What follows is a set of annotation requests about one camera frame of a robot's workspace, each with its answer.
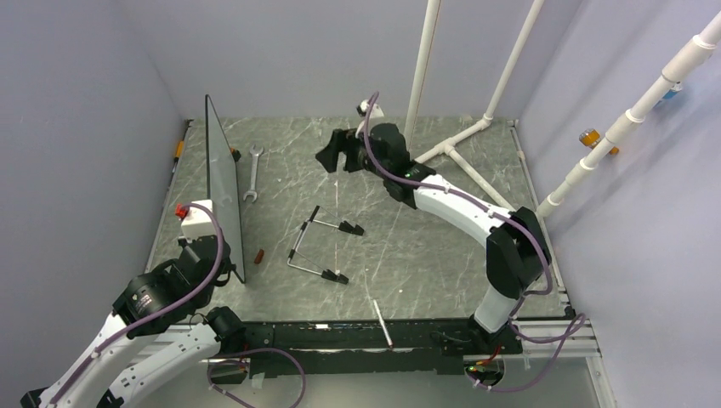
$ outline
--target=metal wrench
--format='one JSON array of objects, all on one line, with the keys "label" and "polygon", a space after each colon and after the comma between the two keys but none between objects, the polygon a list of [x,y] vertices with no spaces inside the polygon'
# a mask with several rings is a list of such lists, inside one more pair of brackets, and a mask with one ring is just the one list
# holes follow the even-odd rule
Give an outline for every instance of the metal wrench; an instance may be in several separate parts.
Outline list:
[{"label": "metal wrench", "polygon": [[256,150],[255,144],[250,148],[250,154],[253,157],[253,164],[250,169],[250,189],[243,195],[243,200],[251,196],[253,202],[258,199],[258,193],[255,191],[255,179],[258,177],[258,158],[263,154],[263,146]]}]

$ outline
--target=black motor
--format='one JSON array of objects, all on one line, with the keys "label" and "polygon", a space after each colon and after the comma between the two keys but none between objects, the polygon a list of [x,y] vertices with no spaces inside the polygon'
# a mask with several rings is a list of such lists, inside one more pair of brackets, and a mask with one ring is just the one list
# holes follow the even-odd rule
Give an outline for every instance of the black motor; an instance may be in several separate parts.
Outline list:
[{"label": "black motor", "polygon": [[[315,159],[323,165],[329,173],[338,170],[338,156],[345,154],[343,170],[348,173],[358,170],[367,170],[383,179],[383,186],[390,196],[397,201],[404,202],[411,208],[416,208],[413,199],[415,187],[397,183],[383,176],[373,166],[363,140],[355,137],[356,129],[335,129],[328,145],[317,154]],[[371,129],[370,145],[373,156],[384,169],[397,177],[412,181],[421,181],[435,170],[411,160],[411,153],[406,148],[406,138],[393,123],[379,123]]]},{"label": "black motor", "polygon": [[[183,251],[178,259],[169,259],[157,265],[151,272],[136,276],[113,303],[113,312],[130,325],[148,315],[166,308],[192,292],[206,278],[213,267],[218,250],[215,235],[203,236],[190,243],[182,243]],[[223,260],[211,285],[206,286],[189,302],[172,312],[154,319],[128,333],[128,338],[162,333],[182,320],[186,315],[210,303],[215,286],[223,286],[235,268],[230,262],[230,246],[223,242]]]}]

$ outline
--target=white pvc pipe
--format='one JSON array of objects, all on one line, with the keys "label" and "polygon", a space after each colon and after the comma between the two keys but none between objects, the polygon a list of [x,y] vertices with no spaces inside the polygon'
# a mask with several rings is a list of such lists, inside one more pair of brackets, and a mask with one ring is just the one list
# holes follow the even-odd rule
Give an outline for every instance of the white pvc pipe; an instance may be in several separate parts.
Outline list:
[{"label": "white pvc pipe", "polygon": [[[501,100],[501,96],[503,95],[503,91],[505,91],[506,89],[506,85],[508,85],[508,79],[514,72],[514,68],[516,66],[516,63],[518,62],[520,53],[525,46],[526,40],[528,40],[528,36],[531,34],[531,28],[533,28],[533,25],[536,23],[536,18],[538,17],[538,13],[541,11],[541,6],[543,5],[544,1],[545,0],[534,0],[533,4],[531,5],[531,9],[528,10],[528,15],[525,17],[525,21],[523,22],[523,26],[520,29],[519,36],[518,38],[516,38],[514,48],[511,50],[511,54],[508,56],[506,66],[503,68],[503,73],[501,74],[501,78],[498,80],[496,90],[493,91],[493,95],[491,96],[491,102],[490,104],[488,104],[488,109],[485,110],[483,118],[480,121],[476,122],[472,127],[469,127],[468,129],[460,132],[459,134],[438,143],[431,150],[423,153],[418,158],[416,158],[416,162],[427,162],[428,160],[436,157],[437,155],[445,153],[448,147],[454,147],[472,134],[480,132],[483,129],[488,128],[489,125],[491,125],[491,121],[493,120],[493,113],[496,111],[496,107],[498,106],[498,102]],[[408,113],[409,117],[411,117],[410,109],[408,110]],[[409,120],[407,118],[405,131],[406,136],[408,134],[408,123]]]},{"label": "white pvc pipe", "polygon": [[661,76],[641,95],[639,101],[618,117],[596,147],[583,157],[565,176],[563,183],[543,200],[536,210],[536,215],[545,218],[560,206],[573,187],[580,184],[611,149],[620,144],[643,123],[656,102],[676,82],[683,81],[697,66],[711,56],[719,41],[721,41],[721,12],[703,29],[701,34],[693,36],[671,58],[661,70]]},{"label": "white pvc pipe", "polygon": [[445,153],[446,149],[454,147],[456,145],[456,143],[460,142],[461,140],[466,139],[468,136],[470,136],[474,133],[480,132],[483,129],[488,128],[489,125],[491,125],[491,120],[488,120],[484,117],[483,119],[477,121],[473,126],[460,132],[456,136],[452,136],[446,140],[443,140],[442,142],[433,146],[433,148],[431,148],[431,150],[416,157],[416,162],[425,163],[428,160],[436,157],[437,155]]},{"label": "white pvc pipe", "polygon": [[433,44],[435,24],[438,21],[439,10],[440,0],[429,0],[428,7],[426,7],[426,18],[423,22],[423,32],[421,33],[421,46],[418,49],[418,58],[416,60],[416,73],[413,75],[411,100],[408,102],[406,127],[403,129],[403,134],[408,140],[412,139],[413,129],[416,126],[418,106],[421,104],[421,93],[423,92],[423,83],[426,79],[426,68],[428,68],[430,48]]},{"label": "white pvc pipe", "polygon": [[533,0],[531,9],[528,11],[528,15],[525,17],[525,21],[523,22],[523,26],[520,29],[519,36],[518,38],[516,38],[516,44],[514,44],[514,49],[511,50],[511,55],[508,57],[506,66],[503,68],[501,79],[498,80],[496,90],[493,91],[491,102],[490,104],[488,104],[488,109],[485,110],[485,116],[488,116],[490,119],[493,118],[493,113],[496,111],[496,108],[498,107],[498,102],[501,100],[503,91],[506,89],[508,79],[514,72],[514,68],[516,66],[516,62],[518,62],[520,52],[523,51],[525,41],[528,40],[528,36],[531,34],[531,28],[533,28],[533,25],[536,23],[536,18],[538,17],[538,13],[541,12],[541,6],[543,5],[544,1],[545,0]]},{"label": "white pvc pipe", "polygon": [[458,166],[460,166],[463,169],[463,171],[465,171],[470,176],[470,178],[472,178],[473,181],[476,182],[476,184],[479,185],[480,188],[483,189],[483,191],[485,191],[486,194],[493,201],[496,202],[496,204],[499,207],[504,207],[510,211],[515,211],[514,206],[512,206],[510,202],[506,201],[506,199],[503,198],[501,193],[499,193],[496,189],[494,189],[493,186],[490,183],[488,183],[485,180],[485,178],[483,178],[483,176],[481,176],[478,172],[476,172],[475,169],[473,168],[473,166],[471,166],[470,163],[468,163],[466,161],[466,159],[464,159],[455,149],[453,149],[451,147],[446,152],[446,154],[451,159],[453,159],[453,161],[458,163]]}]

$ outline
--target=marble surface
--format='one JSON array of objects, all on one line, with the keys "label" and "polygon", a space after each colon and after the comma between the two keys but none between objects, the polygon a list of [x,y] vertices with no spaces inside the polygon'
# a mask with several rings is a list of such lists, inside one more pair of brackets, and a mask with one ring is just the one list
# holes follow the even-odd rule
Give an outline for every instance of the marble surface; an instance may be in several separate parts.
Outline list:
[{"label": "marble surface", "polygon": [[[389,118],[403,128],[403,119]],[[243,118],[221,121],[231,147],[243,153],[238,162],[240,195],[247,190],[252,144],[265,153],[258,167],[258,200],[241,204],[247,283],[235,277],[216,289],[210,307],[227,305],[242,320],[375,319],[377,299],[387,319],[467,317],[480,303],[488,280],[485,251],[459,229],[434,215],[412,210],[389,197],[380,178],[369,172],[328,174],[314,154],[334,128],[353,128],[358,117]],[[471,118],[421,117],[408,140],[412,156],[475,122]],[[532,207],[531,194],[505,120],[496,120],[457,150],[514,206]],[[205,198],[205,127],[191,123],[185,151],[169,192],[168,206]],[[489,198],[447,156],[427,163],[456,186]],[[348,276],[347,286],[291,269],[287,255],[298,229],[315,205],[359,224],[363,236],[312,224],[300,253],[314,263]],[[320,220],[335,222],[321,212]],[[152,263],[175,257],[179,222],[168,211]],[[265,255],[253,264],[259,249]],[[313,267],[301,257],[294,262]],[[536,286],[545,283],[537,282]],[[559,295],[529,297],[522,316],[562,315]]]}]

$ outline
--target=white wall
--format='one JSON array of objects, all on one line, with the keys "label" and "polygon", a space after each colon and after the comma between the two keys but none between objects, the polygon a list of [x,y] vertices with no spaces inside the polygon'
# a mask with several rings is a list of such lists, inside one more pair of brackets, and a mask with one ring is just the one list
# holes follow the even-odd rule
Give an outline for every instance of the white wall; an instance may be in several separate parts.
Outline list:
[{"label": "white wall", "polygon": [[[519,117],[581,0],[547,0],[501,101]],[[121,0],[186,117],[347,116],[374,90],[404,116],[426,2]],[[441,4],[421,115],[485,111],[531,0]]]},{"label": "white wall", "polygon": [[[540,196],[721,10],[719,0],[586,1],[521,117]],[[548,220],[621,407],[718,406],[721,53],[653,110]]]},{"label": "white wall", "polygon": [[143,272],[184,124],[112,0],[4,1],[0,55],[0,405],[19,406]]}]

